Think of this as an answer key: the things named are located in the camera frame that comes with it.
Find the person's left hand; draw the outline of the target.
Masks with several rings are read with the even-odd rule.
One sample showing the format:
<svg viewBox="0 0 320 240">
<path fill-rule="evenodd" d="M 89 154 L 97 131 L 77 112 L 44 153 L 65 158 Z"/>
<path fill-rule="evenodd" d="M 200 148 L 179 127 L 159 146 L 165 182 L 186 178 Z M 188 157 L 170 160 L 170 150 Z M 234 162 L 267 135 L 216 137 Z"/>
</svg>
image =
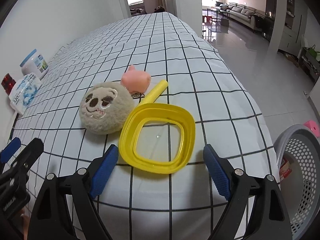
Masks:
<svg viewBox="0 0 320 240">
<path fill-rule="evenodd" d="M 28 239 L 28 229 L 29 229 L 30 217 L 25 214 L 24 209 L 22 209 L 20 211 L 20 219 L 22 222 L 23 237 L 24 237 L 24 240 L 27 240 Z"/>
</svg>

